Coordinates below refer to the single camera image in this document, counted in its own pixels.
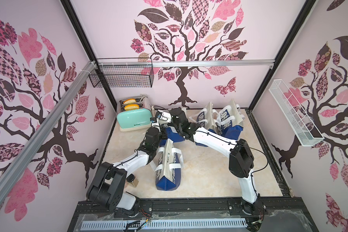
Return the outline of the takeout bag blue beige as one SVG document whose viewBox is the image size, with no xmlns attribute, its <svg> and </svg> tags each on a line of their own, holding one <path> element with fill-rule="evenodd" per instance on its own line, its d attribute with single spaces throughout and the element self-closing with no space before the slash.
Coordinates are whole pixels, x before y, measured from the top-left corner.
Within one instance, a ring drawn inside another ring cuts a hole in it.
<svg viewBox="0 0 348 232">
<path fill-rule="evenodd" d="M 217 113 L 218 134 L 228 139 L 238 140 L 244 128 L 244 119 L 241 107 L 235 103 L 234 99 L 231 99 L 229 104 Z"/>
<path fill-rule="evenodd" d="M 213 114 L 216 110 L 213 108 L 212 102 L 209 102 L 205 108 L 201 109 L 197 114 L 189 117 L 191 121 L 204 127 L 206 130 L 218 134 L 218 127 Z"/>
<path fill-rule="evenodd" d="M 171 139 L 166 140 L 164 147 L 157 150 L 158 165 L 151 165 L 155 172 L 155 185 L 157 190 L 176 190 L 182 178 L 184 159 L 182 151 L 174 147 Z"/>
</svg>

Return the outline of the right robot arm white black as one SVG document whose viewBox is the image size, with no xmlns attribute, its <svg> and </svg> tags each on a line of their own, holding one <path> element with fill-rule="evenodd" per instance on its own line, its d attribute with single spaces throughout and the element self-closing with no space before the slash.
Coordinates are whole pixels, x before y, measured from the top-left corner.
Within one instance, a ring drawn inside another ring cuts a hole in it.
<svg viewBox="0 0 348 232">
<path fill-rule="evenodd" d="M 203 144 L 229 159 L 229 171 L 236 176 L 242 193 L 242 211 L 246 215 L 257 215 L 264 212 L 264 204 L 260 199 L 254 181 L 254 156 L 252 148 L 244 139 L 232 140 L 210 132 L 197 123 L 189 122 L 181 108 L 169 110 L 171 122 L 175 130 L 186 140 Z"/>
</svg>

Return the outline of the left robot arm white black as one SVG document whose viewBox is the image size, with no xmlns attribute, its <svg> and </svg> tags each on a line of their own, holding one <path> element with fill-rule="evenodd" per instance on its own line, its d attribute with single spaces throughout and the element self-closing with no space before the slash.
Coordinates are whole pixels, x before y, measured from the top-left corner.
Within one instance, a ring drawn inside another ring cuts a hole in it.
<svg viewBox="0 0 348 232">
<path fill-rule="evenodd" d="M 114 164 L 101 164 L 86 194 L 87 199 L 92 201 L 91 206 L 97 204 L 109 211 L 121 208 L 136 213 L 139 198 L 124 191 L 126 179 L 153 161 L 160 142 L 166 137 L 163 129 L 151 127 L 133 155 Z"/>
</svg>

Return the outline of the mint green toaster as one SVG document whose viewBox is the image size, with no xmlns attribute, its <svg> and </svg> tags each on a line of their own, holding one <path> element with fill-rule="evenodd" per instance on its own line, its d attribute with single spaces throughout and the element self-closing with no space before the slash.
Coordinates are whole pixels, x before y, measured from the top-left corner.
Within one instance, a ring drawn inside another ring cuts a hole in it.
<svg viewBox="0 0 348 232">
<path fill-rule="evenodd" d="M 122 102 L 126 99 L 136 99 L 136 104 L 140 106 L 137 110 L 125 111 Z M 119 101 L 117 121 L 122 132 L 145 129 L 151 126 L 150 118 L 153 117 L 151 102 L 146 94 L 123 98 Z"/>
</svg>

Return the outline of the front bread slice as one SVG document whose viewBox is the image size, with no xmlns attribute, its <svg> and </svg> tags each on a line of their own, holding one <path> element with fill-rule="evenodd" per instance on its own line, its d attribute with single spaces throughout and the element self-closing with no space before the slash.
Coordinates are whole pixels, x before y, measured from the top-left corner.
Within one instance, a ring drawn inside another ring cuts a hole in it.
<svg viewBox="0 0 348 232">
<path fill-rule="evenodd" d="M 128 104 L 128 105 L 124 106 L 125 111 L 137 110 L 139 108 L 140 108 L 140 106 L 138 104 Z"/>
</svg>

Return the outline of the bread slice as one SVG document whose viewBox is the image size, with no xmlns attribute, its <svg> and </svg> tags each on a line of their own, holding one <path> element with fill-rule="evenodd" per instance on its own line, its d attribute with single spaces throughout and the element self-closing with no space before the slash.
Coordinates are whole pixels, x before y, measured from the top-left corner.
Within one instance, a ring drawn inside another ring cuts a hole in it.
<svg viewBox="0 0 348 232">
<path fill-rule="evenodd" d="M 125 111 L 137 110 L 139 108 L 140 108 L 140 106 L 138 104 L 128 104 L 128 105 L 124 106 Z"/>
<path fill-rule="evenodd" d="M 128 105 L 128 104 L 136 104 L 136 99 L 126 99 L 125 101 L 123 101 L 122 103 L 124 105 Z"/>
</svg>

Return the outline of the rear bread slice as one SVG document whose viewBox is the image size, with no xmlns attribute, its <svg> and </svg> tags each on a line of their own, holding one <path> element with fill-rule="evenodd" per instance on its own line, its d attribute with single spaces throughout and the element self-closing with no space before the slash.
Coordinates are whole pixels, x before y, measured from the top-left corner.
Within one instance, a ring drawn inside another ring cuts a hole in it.
<svg viewBox="0 0 348 232">
<path fill-rule="evenodd" d="M 136 104 L 136 99 L 126 99 L 125 101 L 123 101 L 122 103 L 124 105 L 128 105 L 128 104 Z"/>
</svg>

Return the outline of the small jar with dark lid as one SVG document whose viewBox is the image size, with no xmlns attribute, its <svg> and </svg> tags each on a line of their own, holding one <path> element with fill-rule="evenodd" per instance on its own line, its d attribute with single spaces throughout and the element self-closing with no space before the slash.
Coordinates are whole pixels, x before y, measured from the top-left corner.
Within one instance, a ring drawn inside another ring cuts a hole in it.
<svg viewBox="0 0 348 232">
<path fill-rule="evenodd" d="M 134 174 L 130 174 L 127 178 L 126 178 L 126 182 L 132 186 L 133 188 L 136 188 L 139 184 L 139 180 L 137 179 L 137 177 Z"/>
</svg>

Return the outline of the aluminium rail back wall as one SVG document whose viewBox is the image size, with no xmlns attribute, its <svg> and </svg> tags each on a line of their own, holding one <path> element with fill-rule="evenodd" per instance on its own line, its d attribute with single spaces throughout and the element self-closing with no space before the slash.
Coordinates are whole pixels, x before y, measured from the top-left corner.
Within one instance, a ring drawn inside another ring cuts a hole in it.
<svg viewBox="0 0 348 232">
<path fill-rule="evenodd" d="M 235 60 L 235 61 L 161 61 L 161 62 L 102 62 L 98 61 L 100 66 L 135 66 L 149 65 L 158 67 L 211 67 L 211 66 L 273 66 L 275 60 Z"/>
</svg>

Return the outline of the aluminium rail wall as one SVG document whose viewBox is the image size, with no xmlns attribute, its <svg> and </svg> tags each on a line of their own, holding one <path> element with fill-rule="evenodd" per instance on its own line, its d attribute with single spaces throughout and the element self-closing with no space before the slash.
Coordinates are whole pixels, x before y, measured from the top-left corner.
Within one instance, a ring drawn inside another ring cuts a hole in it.
<svg viewBox="0 0 348 232">
<path fill-rule="evenodd" d="M 98 61 L 100 66 L 135 66 L 149 65 L 158 67 L 211 67 L 211 66 L 273 66 L 275 60 L 235 60 L 235 61 L 161 61 L 161 62 L 102 62 Z"/>
<path fill-rule="evenodd" d="M 87 81 L 89 74 L 97 67 L 95 61 L 89 61 L 81 70 L 78 77 L 70 85 L 68 91 L 61 97 L 54 109 L 45 118 L 39 129 L 35 131 L 34 135 L 26 143 L 20 154 L 12 161 L 7 170 L 0 177 L 0 205 L 5 200 L 10 190 L 19 180 L 25 169 L 30 164 L 41 145 L 49 136 L 58 120 L 62 117 L 66 108 L 71 104 L 75 95 L 81 89 L 83 84 Z"/>
</svg>

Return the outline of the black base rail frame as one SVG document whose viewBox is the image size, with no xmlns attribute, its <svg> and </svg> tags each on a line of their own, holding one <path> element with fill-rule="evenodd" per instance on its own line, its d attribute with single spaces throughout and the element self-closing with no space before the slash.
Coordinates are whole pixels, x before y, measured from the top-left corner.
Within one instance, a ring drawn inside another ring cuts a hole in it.
<svg viewBox="0 0 348 232">
<path fill-rule="evenodd" d="M 77 204 L 69 232 L 80 232 L 83 221 L 244 218 L 246 228 L 141 230 L 140 232 L 316 232 L 314 223 L 301 198 L 262 197 L 264 212 L 246 215 L 239 197 L 141 199 L 140 211 L 126 213 L 122 209 L 110 212 L 89 201 Z"/>
</svg>

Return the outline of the aluminium rail left wall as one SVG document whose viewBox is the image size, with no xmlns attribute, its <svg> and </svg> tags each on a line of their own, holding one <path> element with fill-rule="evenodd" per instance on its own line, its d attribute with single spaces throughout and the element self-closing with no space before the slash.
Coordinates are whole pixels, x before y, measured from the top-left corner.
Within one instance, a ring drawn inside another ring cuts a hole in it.
<svg viewBox="0 0 348 232">
<path fill-rule="evenodd" d="M 5 200 L 10 190 L 19 180 L 25 169 L 30 164 L 41 145 L 49 136 L 58 120 L 62 117 L 66 108 L 71 104 L 75 95 L 81 89 L 83 84 L 87 81 L 89 74 L 97 67 L 95 61 L 89 61 L 81 70 L 78 77 L 70 85 L 68 91 L 61 97 L 54 109 L 45 118 L 39 129 L 35 131 L 34 135 L 26 143 L 20 154 L 12 161 L 7 170 L 0 177 L 0 205 Z"/>
</svg>

